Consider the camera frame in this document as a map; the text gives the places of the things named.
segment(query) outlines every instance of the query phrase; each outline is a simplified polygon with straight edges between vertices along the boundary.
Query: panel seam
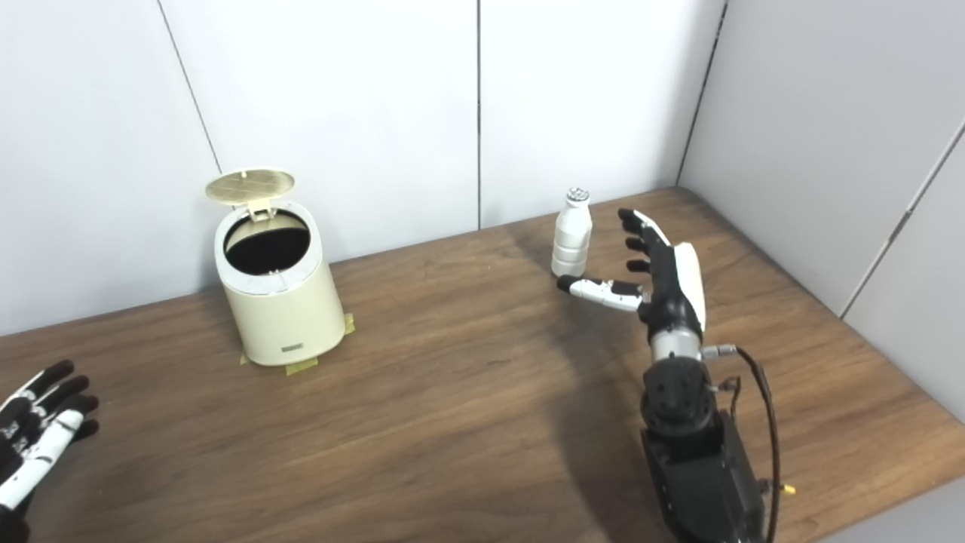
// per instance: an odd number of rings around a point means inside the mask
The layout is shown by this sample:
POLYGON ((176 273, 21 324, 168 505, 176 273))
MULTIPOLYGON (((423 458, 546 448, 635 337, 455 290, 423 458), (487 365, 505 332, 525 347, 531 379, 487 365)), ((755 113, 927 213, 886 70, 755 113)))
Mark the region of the panel seam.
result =
POLYGON ((697 115, 701 112, 703 92, 707 88, 707 79, 710 77, 710 67, 714 64, 714 55, 717 53, 717 43, 720 41, 721 31, 724 29, 724 17, 727 16, 728 3, 728 1, 724 2, 724 9, 721 10, 721 18, 717 23, 717 35, 714 36, 714 45, 710 48, 710 57, 707 59, 707 69, 703 72, 701 93, 697 96, 697 106, 694 107, 694 117, 690 120, 690 130, 687 132, 687 142, 683 145, 683 154, 680 156, 680 166, 676 170, 674 186, 680 186, 680 176, 683 175, 683 164, 687 160, 687 152, 690 151, 690 142, 694 138, 694 128, 697 126, 697 115))
POLYGON ((892 248, 892 245, 895 243, 895 240, 897 240, 898 235, 901 233, 905 225, 908 223, 908 220, 911 218, 911 215, 915 212, 915 210, 918 208, 918 205, 922 202, 922 198, 924 197, 924 194, 928 191, 929 188, 931 188, 931 184, 935 182, 935 178, 938 177, 939 172, 942 171, 942 168, 945 166, 945 162, 947 162, 949 157, 951 156, 951 152, 954 151, 955 147, 958 145, 958 142, 962 139, 963 133, 965 133, 965 121, 963 121, 961 125, 959 125, 958 130, 955 131, 955 134, 951 138, 951 141, 946 146, 942 154, 938 157, 938 161, 935 162, 934 166, 932 166, 931 170, 925 176, 924 182, 922 183, 921 186, 919 186, 918 191, 915 192, 915 195, 912 196, 911 203, 905 209, 904 213, 901 214, 901 218, 898 220, 897 224, 895 225, 895 228, 892 229, 892 232, 888 236, 888 239, 885 240, 885 242, 881 245, 881 248, 878 249, 878 254, 876 254, 874 257, 874 260, 871 261, 871 265, 868 266, 868 269, 865 271, 865 274, 862 276, 861 281, 858 282, 858 286, 854 289, 854 292, 851 293, 851 297, 848 299, 847 304, 844 306, 844 310, 841 312, 842 320, 845 317, 847 317, 848 311, 851 310, 851 307, 854 306, 854 302, 858 299, 859 296, 861 296, 861 293, 865 290, 865 286, 868 285, 868 282, 871 280, 871 277, 878 270, 878 265, 880 265, 881 261, 884 260, 885 255, 888 254, 888 250, 892 248))
POLYGON ((476 229, 483 229, 483 28, 482 2, 476 0, 476 229))
POLYGON ((205 133, 207 148, 211 151, 211 157, 214 158, 214 166, 218 168, 218 174, 222 174, 224 172, 221 170, 221 162, 218 160, 218 154, 214 152, 214 144, 211 143, 211 134, 207 131, 205 117, 201 114, 201 106, 198 105, 198 97, 194 94, 194 87, 191 86, 191 79, 187 76, 187 69, 184 67, 184 61, 181 59, 178 43, 175 42, 175 35, 171 31, 171 23, 168 22, 168 16, 164 13, 164 6, 161 5, 161 0, 157 0, 157 8, 161 11, 161 18, 164 20, 164 28, 168 31, 168 38, 171 39, 171 47, 174 48, 175 56, 178 57, 178 65, 181 68, 181 74, 184 76, 184 83, 187 85, 188 93, 191 95, 191 102, 194 103, 194 111, 198 115, 198 121, 201 122, 201 130, 205 133))

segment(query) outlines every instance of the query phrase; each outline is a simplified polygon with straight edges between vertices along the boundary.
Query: robotic finger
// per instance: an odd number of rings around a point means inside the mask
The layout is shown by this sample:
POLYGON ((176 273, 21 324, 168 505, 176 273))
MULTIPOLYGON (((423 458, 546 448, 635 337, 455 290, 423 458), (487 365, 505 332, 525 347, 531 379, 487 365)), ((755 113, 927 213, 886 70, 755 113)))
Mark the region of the robotic finger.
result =
POLYGON ((644 292, 643 287, 625 281, 561 275, 556 286, 576 298, 595 301, 620 311, 636 312, 640 304, 649 301, 649 294, 644 292))

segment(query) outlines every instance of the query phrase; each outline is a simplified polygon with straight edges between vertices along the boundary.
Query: white wall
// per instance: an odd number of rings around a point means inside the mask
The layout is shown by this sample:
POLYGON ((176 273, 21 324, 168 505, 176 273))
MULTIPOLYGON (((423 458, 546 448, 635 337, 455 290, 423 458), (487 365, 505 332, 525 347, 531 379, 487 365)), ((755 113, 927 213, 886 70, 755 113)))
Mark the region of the white wall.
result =
POLYGON ((197 291, 217 173, 153 2, 0 3, 0 334, 197 291))
POLYGON ((965 3, 730 2, 680 184, 841 313, 965 116, 965 3))
POLYGON ((294 174, 330 261, 476 229, 475 0, 162 4, 222 169, 294 174))
POLYGON ((671 186, 723 0, 482 0, 482 225, 671 186))
POLYGON ((965 421, 965 145, 952 151, 845 321, 965 421))

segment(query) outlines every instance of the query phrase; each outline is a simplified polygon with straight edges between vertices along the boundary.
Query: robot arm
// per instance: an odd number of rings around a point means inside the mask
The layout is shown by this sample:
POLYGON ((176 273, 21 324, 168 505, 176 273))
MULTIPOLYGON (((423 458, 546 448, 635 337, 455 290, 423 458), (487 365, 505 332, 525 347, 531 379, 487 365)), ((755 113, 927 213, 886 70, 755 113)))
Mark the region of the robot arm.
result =
MULTIPOLYGON (((627 247, 649 257, 631 260, 627 268, 650 273, 652 293, 632 283, 567 275, 557 285, 617 309, 632 310, 636 303, 647 325, 653 364, 644 374, 641 415, 646 429, 641 435, 664 520, 677 538, 684 543, 762 543, 763 485, 751 470, 733 413, 718 411, 714 395, 734 387, 714 386, 703 363, 705 357, 737 349, 703 347, 706 311, 697 253, 690 243, 670 245, 659 226, 640 212, 620 210, 619 216, 623 230, 634 235, 627 247)), ((757 378, 759 366, 755 371, 757 378)), ((769 531, 767 540, 773 541, 773 527, 769 531)))
POLYGON ((0 406, 0 543, 23 543, 24 520, 34 489, 73 442, 93 435, 86 415, 97 398, 84 395, 84 376, 60 384, 73 372, 63 360, 37 374, 0 406))

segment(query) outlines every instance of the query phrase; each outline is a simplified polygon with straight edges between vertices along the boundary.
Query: white bottle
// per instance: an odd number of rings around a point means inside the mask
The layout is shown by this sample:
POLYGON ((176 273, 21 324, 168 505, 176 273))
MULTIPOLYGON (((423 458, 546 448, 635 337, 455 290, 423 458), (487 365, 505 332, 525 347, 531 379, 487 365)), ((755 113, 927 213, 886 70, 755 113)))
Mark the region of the white bottle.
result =
POLYGON ((590 192, 573 187, 566 193, 566 207, 556 217, 556 236, 553 237, 553 274, 582 275, 587 269, 590 251, 590 192))

